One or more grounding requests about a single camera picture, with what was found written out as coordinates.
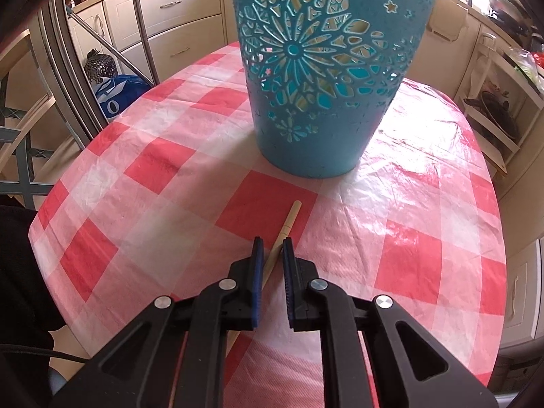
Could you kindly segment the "teal perforated utensil holder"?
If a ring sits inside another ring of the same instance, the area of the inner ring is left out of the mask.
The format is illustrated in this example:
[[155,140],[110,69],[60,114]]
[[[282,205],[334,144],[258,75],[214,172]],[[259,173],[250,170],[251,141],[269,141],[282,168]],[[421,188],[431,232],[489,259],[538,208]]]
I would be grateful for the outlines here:
[[421,44],[435,0],[232,0],[256,141],[303,178],[351,171]]

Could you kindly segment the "white hanging trash bin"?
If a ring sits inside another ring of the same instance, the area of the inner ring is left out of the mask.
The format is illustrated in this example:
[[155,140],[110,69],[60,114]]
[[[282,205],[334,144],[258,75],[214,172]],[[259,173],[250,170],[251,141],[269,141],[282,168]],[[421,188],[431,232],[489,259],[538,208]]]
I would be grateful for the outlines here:
[[453,0],[436,0],[428,21],[428,31],[453,43],[466,25],[468,10]]

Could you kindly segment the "wooden chopstick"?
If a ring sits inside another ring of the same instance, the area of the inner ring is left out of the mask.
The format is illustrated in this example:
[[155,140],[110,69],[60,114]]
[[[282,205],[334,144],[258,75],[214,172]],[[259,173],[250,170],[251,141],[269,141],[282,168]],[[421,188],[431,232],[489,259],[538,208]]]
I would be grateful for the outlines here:
[[[279,256],[281,245],[284,239],[286,239],[288,236],[290,236],[290,231],[292,230],[297,216],[302,208],[302,202],[300,200],[295,200],[290,208],[289,214],[287,215],[280,232],[277,235],[277,239],[275,240],[272,249],[268,253],[267,260],[264,262],[263,266],[263,282],[261,288],[264,289],[267,281],[269,280],[276,262],[277,258]],[[231,330],[227,335],[227,341],[226,341],[226,352],[225,357],[228,357],[232,347],[235,346],[238,338],[240,336],[240,332],[238,330]]]

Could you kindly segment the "pink checkered plastic tablecloth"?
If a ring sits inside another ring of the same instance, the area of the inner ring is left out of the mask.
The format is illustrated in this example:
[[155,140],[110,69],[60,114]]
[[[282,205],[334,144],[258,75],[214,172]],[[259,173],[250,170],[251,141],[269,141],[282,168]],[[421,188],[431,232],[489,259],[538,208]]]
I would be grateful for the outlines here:
[[405,80],[357,167],[304,179],[255,142],[237,44],[152,89],[70,165],[30,226],[53,299],[94,354],[157,296],[228,274],[271,247],[300,202],[298,256],[348,294],[392,296],[480,381],[504,324],[498,202],[468,122]]

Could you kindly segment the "white shelf cart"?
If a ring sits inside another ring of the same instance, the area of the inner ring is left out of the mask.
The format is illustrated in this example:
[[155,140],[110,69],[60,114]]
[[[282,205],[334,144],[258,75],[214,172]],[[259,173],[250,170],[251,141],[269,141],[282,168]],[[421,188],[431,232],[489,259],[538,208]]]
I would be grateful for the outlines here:
[[540,57],[482,32],[455,102],[473,129],[491,176],[505,177],[543,113]]

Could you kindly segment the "black mesh bag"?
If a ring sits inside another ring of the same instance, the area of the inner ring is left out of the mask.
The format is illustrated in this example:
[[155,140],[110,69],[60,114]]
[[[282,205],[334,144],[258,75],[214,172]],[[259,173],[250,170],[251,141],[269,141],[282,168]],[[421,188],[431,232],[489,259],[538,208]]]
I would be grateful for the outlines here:
[[115,78],[118,75],[114,59],[97,49],[88,52],[83,69],[92,84],[98,84],[102,78]]

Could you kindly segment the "wooden chair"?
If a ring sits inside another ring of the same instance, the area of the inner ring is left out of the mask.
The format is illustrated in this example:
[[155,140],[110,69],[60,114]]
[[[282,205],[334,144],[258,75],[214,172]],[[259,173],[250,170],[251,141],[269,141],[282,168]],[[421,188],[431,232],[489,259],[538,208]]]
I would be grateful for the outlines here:
[[[27,110],[12,109],[6,106],[9,74],[26,55],[30,55],[34,62],[44,94]],[[4,168],[8,161],[14,158],[18,170],[18,179],[15,181],[1,181],[1,193],[21,199],[22,204],[30,210],[35,208],[36,196],[45,197],[53,188],[50,183],[35,179],[33,160],[50,159],[60,151],[35,148],[31,144],[32,129],[50,111],[62,116],[53,91],[49,88],[40,68],[30,31],[25,29],[1,51],[1,119],[3,121],[11,119],[15,122],[12,126],[1,125],[1,167]]]

